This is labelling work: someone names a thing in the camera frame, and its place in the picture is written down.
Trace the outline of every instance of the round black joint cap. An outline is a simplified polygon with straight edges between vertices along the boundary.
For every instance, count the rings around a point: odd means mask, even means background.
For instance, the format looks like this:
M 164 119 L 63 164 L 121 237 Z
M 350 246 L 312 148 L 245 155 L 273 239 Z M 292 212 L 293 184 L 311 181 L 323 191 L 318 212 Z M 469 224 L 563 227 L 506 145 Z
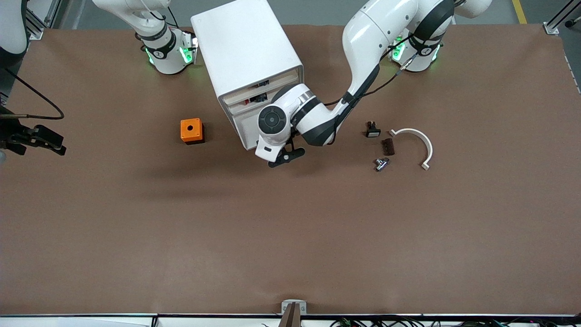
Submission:
M 264 134 L 277 134 L 285 128 L 286 115 L 275 105 L 265 106 L 258 115 L 258 127 Z

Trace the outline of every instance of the orange block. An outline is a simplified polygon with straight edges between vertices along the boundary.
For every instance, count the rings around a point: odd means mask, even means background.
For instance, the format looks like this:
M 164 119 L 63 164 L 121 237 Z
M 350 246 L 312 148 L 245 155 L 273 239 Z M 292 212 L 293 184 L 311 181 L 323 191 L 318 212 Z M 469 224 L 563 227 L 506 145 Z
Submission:
M 185 144 L 204 143 L 204 124 L 199 118 L 184 119 L 180 123 L 180 136 Z

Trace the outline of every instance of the brown tabletop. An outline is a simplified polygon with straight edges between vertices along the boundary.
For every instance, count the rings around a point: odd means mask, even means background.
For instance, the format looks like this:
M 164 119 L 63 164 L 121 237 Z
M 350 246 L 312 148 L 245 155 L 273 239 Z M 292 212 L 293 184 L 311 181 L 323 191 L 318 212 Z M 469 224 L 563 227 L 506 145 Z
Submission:
M 285 27 L 326 102 L 350 83 L 342 29 Z M 579 312 L 581 97 L 561 40 L 538 25 L 444 40 L 428 71 L 363 99 L 334 145 L 270 169 L 203 65 L 164 76 L 131 30 L 47 30 L 19 75 L 65 111 L 42 123 L 68 151 L 0 170 L 0 312 L 258 313 L 286 298 L 312 313 Z M 396 70 L 381 65 L 376 85 Z M 18 84 L 8 107 L 50 113 Z M 192 117 L 207 143 L 181 142 Z M 368 120 L 380 138 L 362 135 Z M 407 127 L 431 138 L 430 170 L 408 134 L 376 173 L 380 139 Z

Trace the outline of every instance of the white box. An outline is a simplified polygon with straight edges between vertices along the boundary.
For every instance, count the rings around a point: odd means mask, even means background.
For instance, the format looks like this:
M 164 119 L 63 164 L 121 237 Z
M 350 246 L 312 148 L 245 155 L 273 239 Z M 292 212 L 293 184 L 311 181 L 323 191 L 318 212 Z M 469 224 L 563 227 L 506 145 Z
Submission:
M 259 112 L 283 86 L 304 83 L 303 64 L 266 0 L 236 0 L 191 22 L 218 102 L 252 149 Z M 268 100 L 246 103 L 264 93 Z

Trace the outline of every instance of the yellow line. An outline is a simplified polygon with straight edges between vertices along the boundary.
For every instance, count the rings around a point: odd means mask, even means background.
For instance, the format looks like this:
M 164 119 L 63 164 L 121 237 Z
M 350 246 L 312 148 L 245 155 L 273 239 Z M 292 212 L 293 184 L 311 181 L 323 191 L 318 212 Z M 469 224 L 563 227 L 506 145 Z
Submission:
M 512 0 L 512 5 L 514 6 L 514 11 L 517 12 L 518 22 L 520 24 L 526 24 L 525 12 L 522 11 L 520 0 Z

